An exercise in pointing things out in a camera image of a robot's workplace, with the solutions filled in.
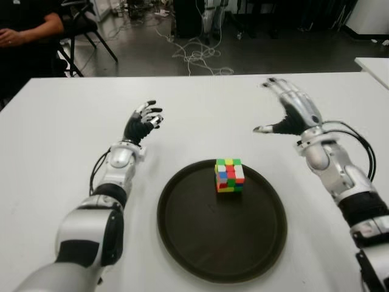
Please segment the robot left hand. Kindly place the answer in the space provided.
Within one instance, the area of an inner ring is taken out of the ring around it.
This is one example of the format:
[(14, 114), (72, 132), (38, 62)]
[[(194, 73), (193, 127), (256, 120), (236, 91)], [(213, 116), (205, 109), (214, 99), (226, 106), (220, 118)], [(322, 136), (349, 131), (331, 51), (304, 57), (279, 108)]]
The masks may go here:
[(162, 108), (155, 107), (155, 104), (155, 100), (149, 100), (135, 109), (125, 126), (124, 141), (140, 145), (142, 139), (147, 137), (153, 129), (160, 127), (164, 119), (161, 115)]

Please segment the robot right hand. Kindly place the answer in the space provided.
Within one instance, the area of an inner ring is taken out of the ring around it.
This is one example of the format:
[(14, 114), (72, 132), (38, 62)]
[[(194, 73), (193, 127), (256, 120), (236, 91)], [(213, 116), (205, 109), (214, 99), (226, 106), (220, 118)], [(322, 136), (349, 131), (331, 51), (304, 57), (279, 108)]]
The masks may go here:
[(275, 124), (257, 126), (253, 132), (300, 136), (304, 131), (322, 125), (322, 116), (318, 108), (307, 93), (293, 83), (283, 78), (269, 77), (263, 83), (263, 87), (275, 93), (285, 110), (285, 116)]

